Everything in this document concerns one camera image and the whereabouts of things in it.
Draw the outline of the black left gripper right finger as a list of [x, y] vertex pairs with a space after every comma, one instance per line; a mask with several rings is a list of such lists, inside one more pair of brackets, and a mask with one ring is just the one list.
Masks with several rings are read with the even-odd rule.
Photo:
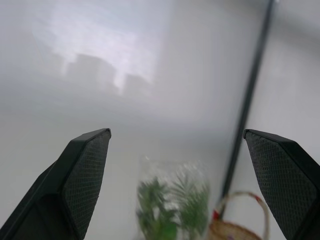
[[246, 129], [260, 191], [286, 240], [320, 240], [320, 165], [295, 141]]

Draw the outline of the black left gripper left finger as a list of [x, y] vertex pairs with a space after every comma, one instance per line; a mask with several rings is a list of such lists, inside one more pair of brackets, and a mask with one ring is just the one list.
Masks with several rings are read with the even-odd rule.
[[0, 228], [0, 240], [84, 240], [102, 186], [111, 130], [72, 139]]

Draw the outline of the black vertical bar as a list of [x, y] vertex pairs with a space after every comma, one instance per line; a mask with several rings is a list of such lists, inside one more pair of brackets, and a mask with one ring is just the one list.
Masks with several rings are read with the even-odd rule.
[[222, 200], [230, 193], [232, 186], [232, 181], [241, 149], [243, 132], [248, 120], [250, 113], [250, 108], [252, 104], [252, 99], [257, 83], [257, 79], [260, 73], [262, 60], [264, 57], [266, 45], [268, 42], [268, 37], [270, 29], [272, 26], [273, 15], [275, 12], [276, 4], [279, 0], [266, 0], [267, 5], [265, 9], [265, 14], [259, 31], [259, 35], [256, 41], [256, 46], [254, 49], [254, 55], [252, 58], [252, 63], [247, 79], [247, 84], [244, 92], [243, 101], [241, 104], [241, 109], [239, 113], [239, 118], [237, 121], [235, 137], [231, 148], [231, 154], [227, 165], [227, 170], [225, 172], [225, 177], [222, 185], [222, 190], [219, 199]]

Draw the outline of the green plant in clear wrap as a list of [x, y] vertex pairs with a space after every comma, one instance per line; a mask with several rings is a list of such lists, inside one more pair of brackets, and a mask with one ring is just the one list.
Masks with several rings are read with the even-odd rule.
[[134, 240], [204, 240], [210, 183], [196, 160], [139, 161]]

